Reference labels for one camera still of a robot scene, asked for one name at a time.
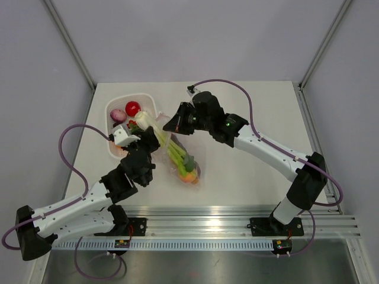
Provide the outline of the clear pink-dotted zip bag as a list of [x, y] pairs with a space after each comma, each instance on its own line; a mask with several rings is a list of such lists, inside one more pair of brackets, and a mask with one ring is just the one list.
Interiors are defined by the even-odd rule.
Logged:
[[160, 144], [158, 159], [181, 183], [187, 186], [198, 186], [201, 177], [200, 165], [176, 134], [163, 130], [163, 126], [169, 120], [170, 118], [162, 112], [155, 119], [158, 128], [155, 134]]

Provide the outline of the white perforated plastic basket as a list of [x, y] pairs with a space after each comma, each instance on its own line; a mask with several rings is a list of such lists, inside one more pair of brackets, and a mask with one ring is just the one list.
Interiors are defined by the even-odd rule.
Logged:
[[[110, 100], [105, 107], [105, 125], [109, 134], [111, 133], [111, 130], [113, 129], [113, 124], [115, 123], [111, 118], [111, 111], [114, 109], [125, 110], [126, 104], [130, 101], [135, 101], [139, 103], [141, 109], [143, 111], [148, 112], [150, 116], [155, 118], [158, 116], [154, 99], [149, 94], [134, 93], [116, 97]], [[109, 155], [116, 160], [122, 159], [127, 154], [126, 151], [123, 151], [121, 148], [115, 146], [113, 142], [108, 143], [108, 152]]]

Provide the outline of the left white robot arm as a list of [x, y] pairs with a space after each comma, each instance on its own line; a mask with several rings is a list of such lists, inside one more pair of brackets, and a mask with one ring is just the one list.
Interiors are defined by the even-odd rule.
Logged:
[[153, 127], [138, 131], [127, 146], [126, 157], [84, 195], [77, 194], [43, 208], [17, 209], [15, 232], [24, 261], [47, 254], [66, 240], [91, 234], [122, 235], [128, 218], [119, 204], [153, 179], [152, 153], [160, 144]]

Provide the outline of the green celery stalk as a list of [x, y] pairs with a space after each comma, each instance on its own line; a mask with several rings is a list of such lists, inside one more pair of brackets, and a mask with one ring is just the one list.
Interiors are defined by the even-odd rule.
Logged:
[[173, 141], [172, 134], [164, 131], [162, 124], [160, 124], [157, 119], [154, 119], [146, 111], [140, 111], [136, 114], [135, 120], [138, 127], [142, 130], [146, 130], [149, 127], [153, 128], [160, 146], [166, 150], [170, 161], [175, 166], [179, 175], [184, 176], [187, 173], [195, 173], [198, 175], [197, 165], [194, 158], [190, 156], [184, 148]]

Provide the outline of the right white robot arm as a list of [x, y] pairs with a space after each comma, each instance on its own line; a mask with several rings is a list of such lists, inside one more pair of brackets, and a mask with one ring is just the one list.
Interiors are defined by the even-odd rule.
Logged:
[[327, 183], [321, 154], [307, 156], [276, 146], [253, 131], [246, 119], [224, 112], [218, 99], [208, 91], [194, 95], [190, 102], [181, 102], [163, 130], [182, 135], [206, 131], [219, 143], [257, 157], [287, 178], [291, 186], [268, 217], [268, 231], [275, 235], [286, 234], [291, 221], [314, 205]]

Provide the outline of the orange peach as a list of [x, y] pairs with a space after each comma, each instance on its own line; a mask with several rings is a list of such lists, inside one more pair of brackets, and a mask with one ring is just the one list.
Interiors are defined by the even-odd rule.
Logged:
[[187, 173], [186, 175], [179, 175], [179, 178], [182, 182], [187, 184], [197, 184], [199, 182], [199, 178], [195, 173]]

